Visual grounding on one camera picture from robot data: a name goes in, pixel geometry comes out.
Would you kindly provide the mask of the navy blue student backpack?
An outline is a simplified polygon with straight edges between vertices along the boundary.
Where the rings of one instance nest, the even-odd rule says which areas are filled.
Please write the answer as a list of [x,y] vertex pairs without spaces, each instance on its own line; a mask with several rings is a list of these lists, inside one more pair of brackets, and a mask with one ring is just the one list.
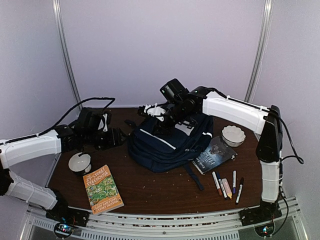
[[154,173],[168,172],[182,166],[202,191],[204,187],[189,162],[209,146],[214,134],[214,119],[205,114],[197,114],[193,119],[197,122],[196,126],[189,128],[176,124],[169,135],[153,133],[157,119],[145,119],[127,138],[129,156]]

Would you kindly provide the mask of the orange Treehouse paperback book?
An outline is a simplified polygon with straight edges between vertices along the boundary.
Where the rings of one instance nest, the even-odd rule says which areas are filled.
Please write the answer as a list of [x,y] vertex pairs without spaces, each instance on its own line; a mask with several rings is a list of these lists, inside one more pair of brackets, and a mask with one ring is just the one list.
[[110,212],[125,205],[108,165],[84,175],[83,181],[93,215]]

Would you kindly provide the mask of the dark blue Wuthering Heights book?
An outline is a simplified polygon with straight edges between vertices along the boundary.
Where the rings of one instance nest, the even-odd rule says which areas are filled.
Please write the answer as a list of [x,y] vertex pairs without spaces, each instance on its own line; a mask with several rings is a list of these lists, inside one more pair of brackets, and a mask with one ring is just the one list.
[[192,163],[204,175],[228,160],[234,160],[238,154],[221,136],[214,137],[208,147]]

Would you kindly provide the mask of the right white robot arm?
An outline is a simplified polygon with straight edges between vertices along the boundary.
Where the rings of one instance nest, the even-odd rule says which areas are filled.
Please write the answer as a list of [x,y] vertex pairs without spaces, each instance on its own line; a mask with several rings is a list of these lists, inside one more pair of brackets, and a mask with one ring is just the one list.
[[147,104],[138,108],[138,114],[155,117],[156,129],[162,133],[187,120],[192,114],[204,114],[241,125],[260,136],[255,151],[262,170],[260,205],[242,210],[241,213],[245,220],[266,221],[275,216],[283,176],[283,131],[279,108],[247,103],[212,87],[199,86],[188,91],[180,85],[166,84],[160,91],[173,106],[166,110],[157,103]]

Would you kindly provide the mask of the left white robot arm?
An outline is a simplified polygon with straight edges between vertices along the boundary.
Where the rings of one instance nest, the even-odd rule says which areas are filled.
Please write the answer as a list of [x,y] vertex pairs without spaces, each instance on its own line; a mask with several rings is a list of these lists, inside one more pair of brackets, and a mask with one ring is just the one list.
[[110,113],[87,113],[68,125],[55,125],[41,133],[1,141],[0,194],[39,205],[59,222],[72,221],[75,214],[59,191],[30,182],[10,167],[42,156],[81,151],[84,146],[107,150],[123,145],[127,135],[120,128],[109,127],[110,122]]

